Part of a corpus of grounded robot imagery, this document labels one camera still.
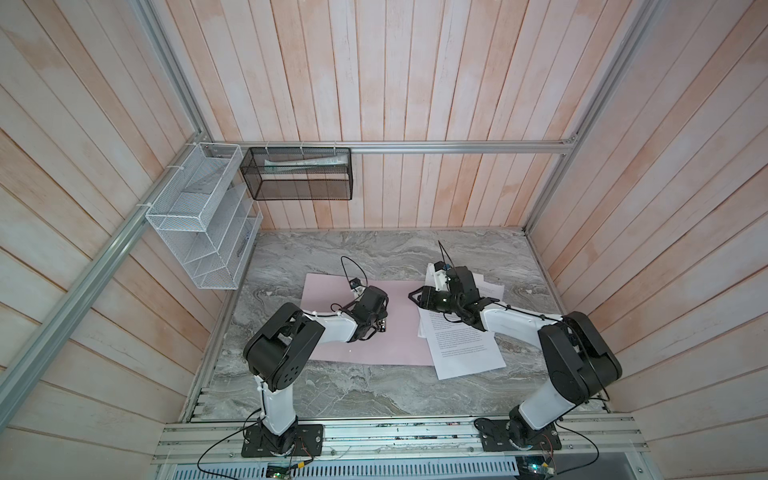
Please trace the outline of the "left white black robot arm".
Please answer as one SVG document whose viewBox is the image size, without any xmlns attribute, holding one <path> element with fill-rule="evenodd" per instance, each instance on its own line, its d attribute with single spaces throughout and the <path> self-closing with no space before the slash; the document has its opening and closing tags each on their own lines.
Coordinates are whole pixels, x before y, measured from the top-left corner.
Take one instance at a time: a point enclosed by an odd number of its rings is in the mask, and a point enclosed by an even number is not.
<svg viewBox="0 0 768 480">
<path fill-rule="evenodd" d="M 293 383 L 317 346 L 367 341 L 386 330 L 387 293 L 361 287 L 358 296 L 332 313 L 308 312 L 287 302 L 251 337 L 243 350 L 262 395 L 262 424 L 282 436 L 297 421 Z"/>
</svg>

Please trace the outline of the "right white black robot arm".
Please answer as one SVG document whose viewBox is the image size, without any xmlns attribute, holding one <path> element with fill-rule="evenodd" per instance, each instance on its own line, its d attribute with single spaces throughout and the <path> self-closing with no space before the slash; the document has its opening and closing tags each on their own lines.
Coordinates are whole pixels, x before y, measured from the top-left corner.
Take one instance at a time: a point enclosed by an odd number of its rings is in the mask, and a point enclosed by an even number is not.
<svg viewBox="0 0 768 480">
<path fill-rule="evenodd" d="M 465 266 L 428 266 L 432 281 L 408 294 L 419 308 L 450 314 L 480 332 L 501 334 L 538 348 L 548 380 L 509 413 L 507 431 L 518 445 L 604 391 L 622 366 L 590 318 L 578 311 L 548 315 L 483 295 Z"/>
</svg>

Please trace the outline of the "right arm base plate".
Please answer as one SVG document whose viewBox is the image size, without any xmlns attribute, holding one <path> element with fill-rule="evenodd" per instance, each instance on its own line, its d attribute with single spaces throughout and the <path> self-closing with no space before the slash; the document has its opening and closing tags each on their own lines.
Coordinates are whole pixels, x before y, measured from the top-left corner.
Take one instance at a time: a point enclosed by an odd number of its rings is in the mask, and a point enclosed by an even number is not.
<svg viewBox="0 0 768 480">
<path fill-rule="evenodd" d="M 554 425 L 550 424 L 542 430 L 531 430 L 524 422 L 509 420 L 492 420 L 481 417 L 473 421 L 479 433 L 482 448 L 485 452 L 506 451 L 555 451 L 562 448 L 562 443 Z"/>
</svg>

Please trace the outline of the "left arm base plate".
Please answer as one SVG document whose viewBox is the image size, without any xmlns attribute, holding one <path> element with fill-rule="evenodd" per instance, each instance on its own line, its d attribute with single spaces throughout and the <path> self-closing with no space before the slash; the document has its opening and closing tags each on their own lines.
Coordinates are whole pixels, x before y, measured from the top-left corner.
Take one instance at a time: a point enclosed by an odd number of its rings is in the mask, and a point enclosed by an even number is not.
<svg viewBox="0 0 768 480">
<path fill-rule="evenodd" d="M 283 434 L 272 433 L 261 423 L 247 427 L 241 450 L 243 458 L 306 456 L 322 453 L 324 426 L 294 423 Z"/>
</svg>

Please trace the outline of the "pink file folder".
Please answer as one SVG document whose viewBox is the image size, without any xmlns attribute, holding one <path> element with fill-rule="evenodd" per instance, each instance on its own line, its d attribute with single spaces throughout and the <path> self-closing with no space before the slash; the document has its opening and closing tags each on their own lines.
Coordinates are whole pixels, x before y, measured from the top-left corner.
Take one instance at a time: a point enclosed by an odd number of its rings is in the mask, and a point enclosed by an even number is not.
<svg viewBox="0 0 768 480">
<path fill-rule="evenodd" d="M 420 288 L 421 281 L 373 280 L 389 297 L 386 331 L 368 341 L 329 342 L 316 347 L 311 358 L 319 361 L 362 365 L 432 366 L 428 343 L 418 336 L 420 314 L 408 294 Z M 309 273 L 305 277 L 300 307 L 328 313 L 331 305 L 345 305 L 353 293 L 343 276 Z"/>
</svg>

